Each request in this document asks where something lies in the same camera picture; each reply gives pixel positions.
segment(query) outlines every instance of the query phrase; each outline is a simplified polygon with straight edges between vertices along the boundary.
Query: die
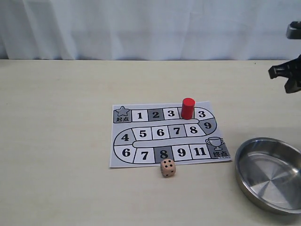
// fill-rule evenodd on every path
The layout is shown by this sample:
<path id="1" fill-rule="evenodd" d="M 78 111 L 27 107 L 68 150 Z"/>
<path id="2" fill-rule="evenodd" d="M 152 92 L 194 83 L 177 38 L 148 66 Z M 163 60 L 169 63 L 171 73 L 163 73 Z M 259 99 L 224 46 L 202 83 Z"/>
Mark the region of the die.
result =
<path id="1" fill-rule="evenodd" d="M 162 175 L 167 178 L 175 174 L 175 163 L 171 159 L 164 159 L 160 164 Z"/>

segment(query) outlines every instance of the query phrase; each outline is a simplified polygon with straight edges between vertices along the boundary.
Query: red cylinder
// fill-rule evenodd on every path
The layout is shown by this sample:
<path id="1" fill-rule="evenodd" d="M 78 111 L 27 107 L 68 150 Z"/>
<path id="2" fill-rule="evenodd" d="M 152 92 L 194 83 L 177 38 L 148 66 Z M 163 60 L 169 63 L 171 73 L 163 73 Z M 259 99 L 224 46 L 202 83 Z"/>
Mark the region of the red cylinder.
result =
<path id="1" fill-rule="evenodd" d="M 192 98 L 185 98 L 182 102 L 181 116 L 184 119 L 191 119 L 193 116 L 195 101 Z"/>

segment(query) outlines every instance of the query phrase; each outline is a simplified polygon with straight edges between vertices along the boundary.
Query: stainless steel bowl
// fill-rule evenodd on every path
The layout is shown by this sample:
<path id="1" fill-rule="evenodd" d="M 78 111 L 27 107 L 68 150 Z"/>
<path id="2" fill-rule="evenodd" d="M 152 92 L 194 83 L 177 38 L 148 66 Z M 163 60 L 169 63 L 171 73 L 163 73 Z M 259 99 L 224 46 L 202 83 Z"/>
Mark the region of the stainless steel bowl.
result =
<path id="1" fill-rule="evenodd" d="M 236 178 L 258 207 L 276 214 L 301 213 L 301 152 L 272 138 L 244 142 L 235 156 Z"/>

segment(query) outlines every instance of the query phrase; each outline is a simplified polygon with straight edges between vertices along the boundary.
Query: white curtain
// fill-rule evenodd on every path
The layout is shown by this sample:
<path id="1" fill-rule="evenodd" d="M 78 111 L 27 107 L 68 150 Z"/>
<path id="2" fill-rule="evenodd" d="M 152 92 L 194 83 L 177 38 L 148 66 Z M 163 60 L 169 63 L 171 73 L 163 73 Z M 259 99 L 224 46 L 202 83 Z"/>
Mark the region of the white curtain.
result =
<path id="1" fill-rule="evenodd" d="M 0 58 L 293 59 L 301 0 L 0 0 Z"/>

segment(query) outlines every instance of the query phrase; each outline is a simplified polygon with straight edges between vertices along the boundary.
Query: star icon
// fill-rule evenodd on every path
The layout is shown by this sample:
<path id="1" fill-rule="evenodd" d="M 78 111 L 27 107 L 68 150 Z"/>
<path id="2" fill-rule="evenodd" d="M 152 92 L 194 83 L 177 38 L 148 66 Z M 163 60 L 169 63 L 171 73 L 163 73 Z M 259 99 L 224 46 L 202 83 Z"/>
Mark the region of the star icon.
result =
<path id="1" fill-rule="evenodd" d="M 127 113 L 130 111 L 130 109 L 126 109 L 124 108 L 124 106 L 122 106 L 120 109 L 116 110 L 118 113 L 118 116 L 127 116 Z"/>

